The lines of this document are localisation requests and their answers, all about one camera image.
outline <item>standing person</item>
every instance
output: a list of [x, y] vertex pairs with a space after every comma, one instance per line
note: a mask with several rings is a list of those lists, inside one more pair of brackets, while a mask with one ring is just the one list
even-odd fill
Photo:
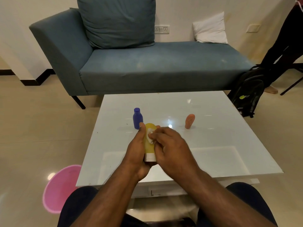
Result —
[[271, 86], [284, 72], [303, 55], [303, 0], [297, 0], [288, 14], [274, 45], [265, 55], [261, 67], [269, 69], [265, 77], [265, 92], [277, 94], [278, 90]]
[[[135, 186], [151, 168], [143, 161], [145, 136], [146, 127], [141, 122], [121, 164], [107, 182], [99, 191], [91, 186], [75, 190], [63, 206], [58, 227], [148, 227], [125, 213]], [[178, 132], [159, 127], [149, 137], [156, 141], [157, 163], [200, 207], [197, 227], [277, 226], [254, 187], [246, 183], [222, 187], [199, 168]]]

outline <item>person's right hand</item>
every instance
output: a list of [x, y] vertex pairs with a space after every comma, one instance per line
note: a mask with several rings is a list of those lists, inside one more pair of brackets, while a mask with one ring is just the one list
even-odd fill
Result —
[[169, 127], [161, 127], [149, 134], [149, 137], [157, 141], [154, 145], [157, 163], [177, 183], [199, 173], [196, 160], [178, 132]]

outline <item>coffee table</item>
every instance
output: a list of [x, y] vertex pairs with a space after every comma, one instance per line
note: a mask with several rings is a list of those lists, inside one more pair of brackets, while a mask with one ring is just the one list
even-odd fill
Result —
[[[139, 107], [145, 123], [169, 126], [186, 140], [200, 168], [213, 178], [255, 178], [283, 171], [223, 91], [105, 95], [77, 186], [100, 186], [123, 159], [137, 130], [132, 116]], [[191, 129], [185, 119], [195, 114]], [[133, 197], [185, 192], [159, 165], [141, 180]]]

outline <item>blue bottle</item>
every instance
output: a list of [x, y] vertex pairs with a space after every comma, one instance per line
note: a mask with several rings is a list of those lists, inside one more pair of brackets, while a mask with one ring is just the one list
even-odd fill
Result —
[[140, 128], [139, 123], [143, 122], [143, 116], [140, 112], [140, 108], [138, 107], [134, 109], [133, 121], [135, 129], [138, 130]]

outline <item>pillow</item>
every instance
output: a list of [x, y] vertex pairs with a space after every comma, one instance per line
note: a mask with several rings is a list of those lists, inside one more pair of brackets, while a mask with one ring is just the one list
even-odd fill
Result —
[[156, 0], [77, 0], [92, 47], [154, 45]]
[[224, 12], [209, 19], [194, 22], [195, 39], [198, 42], [227, 44], [224, 24]]

